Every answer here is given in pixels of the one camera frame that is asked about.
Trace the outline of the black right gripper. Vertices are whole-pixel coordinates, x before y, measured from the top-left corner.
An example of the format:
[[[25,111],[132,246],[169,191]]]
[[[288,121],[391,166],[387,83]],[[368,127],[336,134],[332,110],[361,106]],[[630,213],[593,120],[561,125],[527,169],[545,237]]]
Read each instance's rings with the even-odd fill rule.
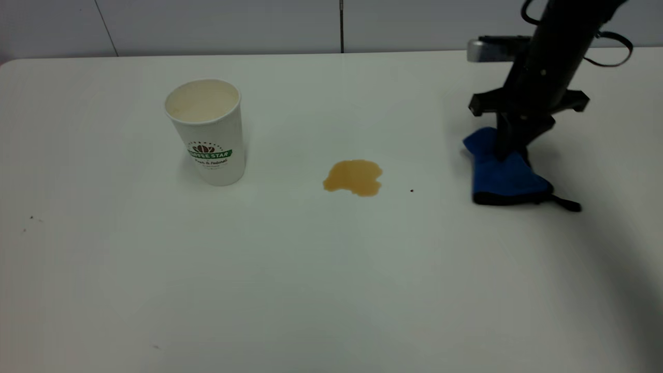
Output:
[[[589,97],[580,90],[570,90],[581,62],[529,66],[515,61],[502,87],[474,94],[469,110],[476,116],[484,113],[515,113],[530,118],[551,116],[571,109],[583,112]],[[528,146],[540,135],[551,130],[556,120],[497,120],[495,157],[506,159],[512,153],[528,157]]]

